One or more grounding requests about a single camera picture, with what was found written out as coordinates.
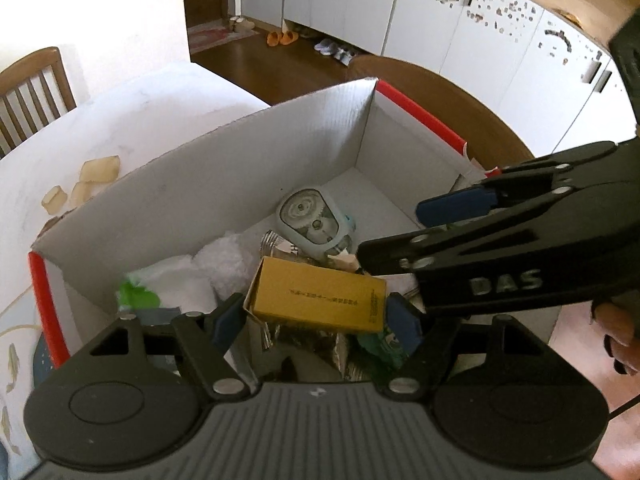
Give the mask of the person's right hand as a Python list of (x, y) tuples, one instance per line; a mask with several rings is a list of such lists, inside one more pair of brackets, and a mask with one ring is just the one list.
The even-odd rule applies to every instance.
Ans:
[(603, 330), (605, 352), (621, 375), (637, 375), (640, 370), (639, 338), (631, 314), (611, 301), (591, 306), (593, 322)]

